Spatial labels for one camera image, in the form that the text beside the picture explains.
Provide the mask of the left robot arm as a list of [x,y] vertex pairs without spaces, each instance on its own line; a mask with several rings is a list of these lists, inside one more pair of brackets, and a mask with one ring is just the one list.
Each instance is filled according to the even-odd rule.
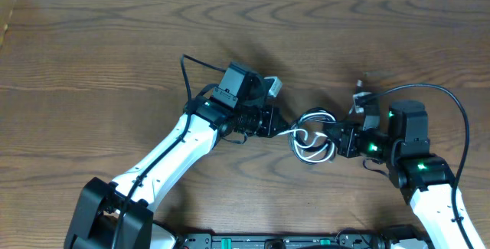
[[197,96],[174,129],[139,163],[111,182],[82,189],[65,248],[176,248],[178,238],[154,213],[185,172],[232,132],[271,138],[288,129],[278,108],[235,106]]

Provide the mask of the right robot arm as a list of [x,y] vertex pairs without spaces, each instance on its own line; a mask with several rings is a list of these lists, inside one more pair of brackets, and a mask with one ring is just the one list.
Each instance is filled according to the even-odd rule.
[[352,121],[328,122],[324,131],[346,158],[368,157],[387,167],[387,177],[427,233],[395,230],[382,244],[387,248],[483,248],[456,186],[456,177],[442,157],[431,153],[425,106],[415,100],[389,106],[388,131]]

